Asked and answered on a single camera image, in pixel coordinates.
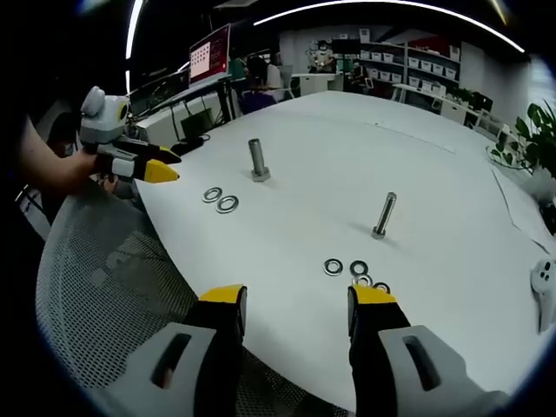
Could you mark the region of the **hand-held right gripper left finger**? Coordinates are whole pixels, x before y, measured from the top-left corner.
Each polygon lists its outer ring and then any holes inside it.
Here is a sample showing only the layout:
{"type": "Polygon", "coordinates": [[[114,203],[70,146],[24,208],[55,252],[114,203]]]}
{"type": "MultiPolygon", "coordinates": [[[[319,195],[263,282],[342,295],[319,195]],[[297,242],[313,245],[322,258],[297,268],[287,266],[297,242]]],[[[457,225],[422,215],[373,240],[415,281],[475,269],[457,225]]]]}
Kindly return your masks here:
{"type": "Polygon", "coordinates": [[[242,373],[248,289],[201,295],[126,360],[124,373],[93,395],[103,416],[233,416],[242,373]]]}

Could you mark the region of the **person's left hand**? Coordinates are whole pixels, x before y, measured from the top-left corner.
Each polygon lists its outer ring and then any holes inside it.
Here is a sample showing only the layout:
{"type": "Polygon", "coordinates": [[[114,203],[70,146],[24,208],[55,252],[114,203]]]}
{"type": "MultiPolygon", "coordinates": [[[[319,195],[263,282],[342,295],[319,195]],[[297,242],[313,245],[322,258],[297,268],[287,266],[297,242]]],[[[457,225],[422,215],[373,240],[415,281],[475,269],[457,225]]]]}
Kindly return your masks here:
{"type": "MultiPolygon", "coordinates": [[[[96,173],[96,158],[97,154],[90,154],[82,149],[66,158],[65,180],[69,192],[79,190],[86,180],[96,173]]],[[[117,183],[118,180],[113,175],[102,176],[99,182],[103,189],[110,193],[115,191],[117,183]]]]}

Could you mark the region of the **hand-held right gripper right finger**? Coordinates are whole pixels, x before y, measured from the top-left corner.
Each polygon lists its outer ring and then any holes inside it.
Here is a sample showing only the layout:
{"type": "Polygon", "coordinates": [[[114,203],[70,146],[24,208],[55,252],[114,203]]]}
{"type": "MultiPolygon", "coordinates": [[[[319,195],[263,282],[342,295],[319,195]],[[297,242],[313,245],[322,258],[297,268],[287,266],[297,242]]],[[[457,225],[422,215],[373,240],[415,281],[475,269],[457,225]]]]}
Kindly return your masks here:
{"type": "Polygon", "coordinates": [[[463,357],[423,325],[413,326],[394,296],[349,287],[349,363],[359,416],[497,416],[509,397],[486,391],[463,357]]]}

